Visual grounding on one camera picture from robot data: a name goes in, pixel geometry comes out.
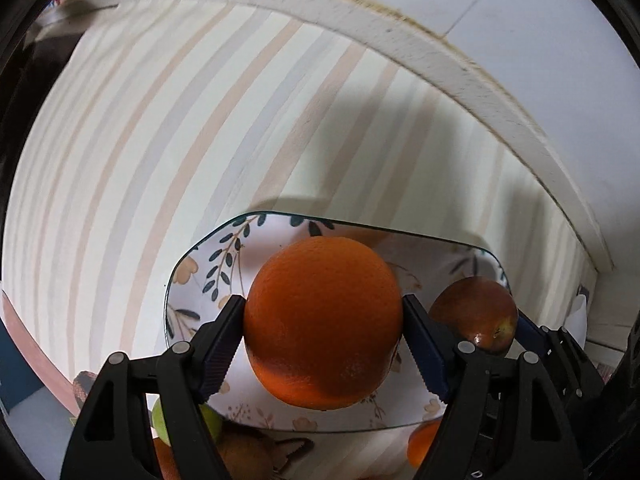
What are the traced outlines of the red yellow apple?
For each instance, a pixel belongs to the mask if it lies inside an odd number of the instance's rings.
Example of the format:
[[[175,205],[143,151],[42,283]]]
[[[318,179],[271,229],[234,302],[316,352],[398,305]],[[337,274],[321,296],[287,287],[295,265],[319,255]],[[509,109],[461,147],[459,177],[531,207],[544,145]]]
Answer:
[[[449,285],[428,315],[458,337],[495,354],[509,350],[518,324],[518,307],[510,292],[480,276]]]

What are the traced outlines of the brown kiwi fruit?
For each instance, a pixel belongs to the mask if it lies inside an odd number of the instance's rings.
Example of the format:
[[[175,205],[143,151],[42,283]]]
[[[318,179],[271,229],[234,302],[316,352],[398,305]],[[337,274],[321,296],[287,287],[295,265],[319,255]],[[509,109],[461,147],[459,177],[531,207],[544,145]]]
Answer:
[[[273,460],[264,437],[254,434],[225,434],[217,451],[233,480],[270,479]]]

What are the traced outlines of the large orange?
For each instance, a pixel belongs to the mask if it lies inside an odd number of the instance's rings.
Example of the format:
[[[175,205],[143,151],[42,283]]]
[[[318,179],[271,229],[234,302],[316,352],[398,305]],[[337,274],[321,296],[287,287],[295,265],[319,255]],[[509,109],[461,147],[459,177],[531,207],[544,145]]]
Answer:
[[[275,398],[336,410],[382,384],[401,323],[400,289],[379,255],[350,238],[308,237],[258,271],[244,310],[245,348]]]

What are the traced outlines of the white tissue paper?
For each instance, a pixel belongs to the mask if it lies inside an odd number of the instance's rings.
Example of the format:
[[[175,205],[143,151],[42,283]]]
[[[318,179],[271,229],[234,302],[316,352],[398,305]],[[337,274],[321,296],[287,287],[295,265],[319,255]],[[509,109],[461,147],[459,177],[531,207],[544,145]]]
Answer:
[[[585,294],[574,297],[563,327],[572,335],[580,348],[585,348],[588,332],[588,300]]]

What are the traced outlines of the green apple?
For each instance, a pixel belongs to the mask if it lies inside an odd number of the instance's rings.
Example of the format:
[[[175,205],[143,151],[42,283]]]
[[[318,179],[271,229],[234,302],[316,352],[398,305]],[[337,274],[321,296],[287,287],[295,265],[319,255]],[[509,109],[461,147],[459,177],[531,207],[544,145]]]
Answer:
[[[212,437],[214,442],[217,442],[221,434],[222,423],[224,422],[224,420],[208,404],[201,404],[200,410],[210,436]],[[170,439],[168,436],[160,399],[156,399],[152,406],[151,424],[153,429],[157,433],[157,437],[159,437],[160,440],[166,445],[170,446]]]

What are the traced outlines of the floral ceramic plate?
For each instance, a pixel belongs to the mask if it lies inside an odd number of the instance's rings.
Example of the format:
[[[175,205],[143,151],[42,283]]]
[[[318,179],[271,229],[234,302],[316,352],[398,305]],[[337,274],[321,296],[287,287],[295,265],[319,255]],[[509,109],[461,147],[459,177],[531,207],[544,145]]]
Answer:
[[[485,248],[377,226],[284,212],[254,211],[218,226],[177,263],[165,295],[165,340],[189,340],[212,322],[233,295],[250,290],[262,265],[280,249],[311,236],[358,240],[392,269],[404,294],[424,308],[451,283],[482,276],[509,284],[499,260]],[[280,431],[343,432],[408,426],[439,418],[445,407],[428,390],[406,344],[400,344],[380,388],[359,403],[334,411],[288,405],[256,378],[239,348],[224,382],[209,400],[219,414],[238,424]]]

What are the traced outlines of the striped table mat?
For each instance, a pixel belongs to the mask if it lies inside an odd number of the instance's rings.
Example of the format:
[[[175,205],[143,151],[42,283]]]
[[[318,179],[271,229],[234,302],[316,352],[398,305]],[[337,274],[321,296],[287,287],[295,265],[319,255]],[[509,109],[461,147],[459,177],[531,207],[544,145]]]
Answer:
[[[142,0],[43,33],[62,54],[16,109],[26,141],[1,252],[6,328],[39,420],[74,426],[107,357],[154,356],[179,260],[254,211],[485,248],[518,307],[561,326],[597,271],[491,128],[385,55],[276,11]]]

